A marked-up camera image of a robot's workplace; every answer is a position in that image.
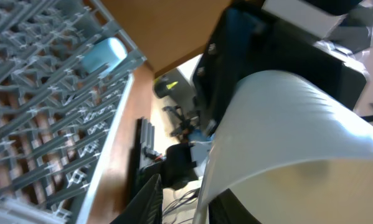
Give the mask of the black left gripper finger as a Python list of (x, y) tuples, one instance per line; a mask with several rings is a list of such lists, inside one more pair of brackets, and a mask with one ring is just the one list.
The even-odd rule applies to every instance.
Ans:
[(161, 176), (154, 174), (110, 224), (162, 224), (162, 206)]

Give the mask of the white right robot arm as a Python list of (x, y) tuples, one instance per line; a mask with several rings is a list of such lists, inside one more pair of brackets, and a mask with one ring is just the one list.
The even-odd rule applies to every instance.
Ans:
[(237, 83), (265, 70), (297, 74), (353, 110), (372, 46), (373, 1), (235, 1), (192, 76), (200, 129), (214, 134)]

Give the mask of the small white cup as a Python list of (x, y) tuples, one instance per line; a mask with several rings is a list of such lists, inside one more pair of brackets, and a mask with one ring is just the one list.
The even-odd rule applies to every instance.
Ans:
[(237, 83), (195, 223), (373, 223), (373, 126), (290, 72)]

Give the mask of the light blue plastic cup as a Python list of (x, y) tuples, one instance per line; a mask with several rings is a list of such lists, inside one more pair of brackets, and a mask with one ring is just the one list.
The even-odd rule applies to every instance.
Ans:
[(118, 38), (110, 37), (94, 45), (91, 51), (84, 55), (81, 64), (90, 73), (107, 63), (108, 68), (101, 73), (101, 76), (107, 76), (127, 55), (124, 44)]

